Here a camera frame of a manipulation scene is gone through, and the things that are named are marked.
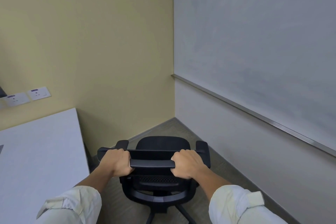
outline chair handle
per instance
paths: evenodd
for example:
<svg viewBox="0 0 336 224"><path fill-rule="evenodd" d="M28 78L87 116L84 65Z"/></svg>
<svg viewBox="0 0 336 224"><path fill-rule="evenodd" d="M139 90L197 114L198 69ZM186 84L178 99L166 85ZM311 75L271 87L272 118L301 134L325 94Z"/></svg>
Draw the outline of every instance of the chair handle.
<svg viewBox="0 0 336 224"><path fill-rule="evenodd" d="M175 168L175 162L172 160L130 159L129 164L132 168Z"/></svg>

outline person's left hand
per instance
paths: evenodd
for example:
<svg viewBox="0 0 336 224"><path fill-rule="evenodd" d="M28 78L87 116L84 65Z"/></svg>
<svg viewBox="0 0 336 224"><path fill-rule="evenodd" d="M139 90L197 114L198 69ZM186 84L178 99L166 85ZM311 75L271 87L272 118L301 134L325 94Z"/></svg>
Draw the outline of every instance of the person's left hand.
<svg viewBox="0 0 336 224"><path fill-rule="evenodd" d="M108 150L98 167L109 172L112 177L129 175L134 170L129 165L130 158L129 151L123 149Z"/></svg>

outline yellow wall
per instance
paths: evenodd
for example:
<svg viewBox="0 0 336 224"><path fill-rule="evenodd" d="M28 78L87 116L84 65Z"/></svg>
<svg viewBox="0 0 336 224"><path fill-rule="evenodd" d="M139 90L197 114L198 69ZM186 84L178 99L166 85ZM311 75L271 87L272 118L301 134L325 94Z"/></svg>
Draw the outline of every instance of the yellow wall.
<svg viewBox="0 0 336 224"><path fill-rule="evenodd" d="M174 116L172 73L173 0L0 0L0 85L52 94L0 130L76 107L95 154Z"/></svg>

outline white table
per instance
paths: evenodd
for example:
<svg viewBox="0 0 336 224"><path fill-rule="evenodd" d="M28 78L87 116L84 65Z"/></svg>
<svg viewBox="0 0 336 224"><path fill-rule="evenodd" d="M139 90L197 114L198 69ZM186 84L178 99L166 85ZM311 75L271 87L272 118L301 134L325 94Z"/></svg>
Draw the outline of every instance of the white table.
<svg viewBox="0 0 336 224"><path fill-rule="evenodd" d="M76 109L0 131L0 223L33 223L44 201L89 175Z"/></svg>

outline wall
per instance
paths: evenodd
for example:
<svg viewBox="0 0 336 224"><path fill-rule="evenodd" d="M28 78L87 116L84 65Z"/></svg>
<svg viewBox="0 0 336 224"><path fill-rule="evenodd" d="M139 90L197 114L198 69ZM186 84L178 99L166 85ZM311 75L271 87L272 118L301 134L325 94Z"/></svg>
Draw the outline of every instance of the wall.
<svg viewBox="0 0 336 224"><path fill-rule="evenodd" d="M0 0L0 85L51 98L0 130L78 108L91 153L174 116L173 0Z"/></svg>
<svg viewBox="0 0 336 224"><path fill-rule="evenodd" d="M178 80L175 113L299 222L335 222L336 158Z"/></svg>

